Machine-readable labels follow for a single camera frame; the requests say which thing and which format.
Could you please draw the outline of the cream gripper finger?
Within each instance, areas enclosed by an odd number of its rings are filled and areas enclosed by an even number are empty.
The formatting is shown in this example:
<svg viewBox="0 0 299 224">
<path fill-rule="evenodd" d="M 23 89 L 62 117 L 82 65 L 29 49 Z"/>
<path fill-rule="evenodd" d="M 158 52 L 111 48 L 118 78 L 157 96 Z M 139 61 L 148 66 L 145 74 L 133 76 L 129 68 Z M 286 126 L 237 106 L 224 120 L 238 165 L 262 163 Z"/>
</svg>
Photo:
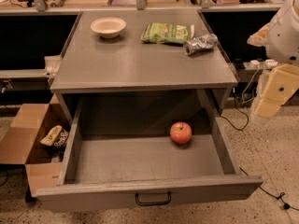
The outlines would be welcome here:
<svg viewBox="0 0 299 224">
<path fill-rule="evenodd" d="M 267 81 L 258 95 L 260 100 L 253 109 L 259 119 L 271 119 L 299 89 L 299 67 L 283 64 L 267 74 Z"/>
<path fill-rule="evenodd" d="M 264 47 L 267 44 L 267 33 L 269 24 L 264 25 L 258 32 L 251 35 L 247 43 L 255 47 Z"/>
</svg>

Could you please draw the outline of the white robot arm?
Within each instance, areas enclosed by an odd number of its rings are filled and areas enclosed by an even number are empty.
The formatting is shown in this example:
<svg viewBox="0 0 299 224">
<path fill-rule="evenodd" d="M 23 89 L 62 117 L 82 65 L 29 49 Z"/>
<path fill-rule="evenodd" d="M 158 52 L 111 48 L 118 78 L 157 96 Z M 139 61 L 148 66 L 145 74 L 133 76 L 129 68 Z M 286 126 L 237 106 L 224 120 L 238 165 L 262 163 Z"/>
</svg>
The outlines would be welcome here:
<svg viewBox="0 0 299 224">
<path fill-rule="evenodd" d="M 299 90 L 299 0 L 287 0 L 247 43 L 265 47 L 266 56 L 278 62 L 260 76 L 251 107 L 252 119 L 266 122 Z"/>
</svg>

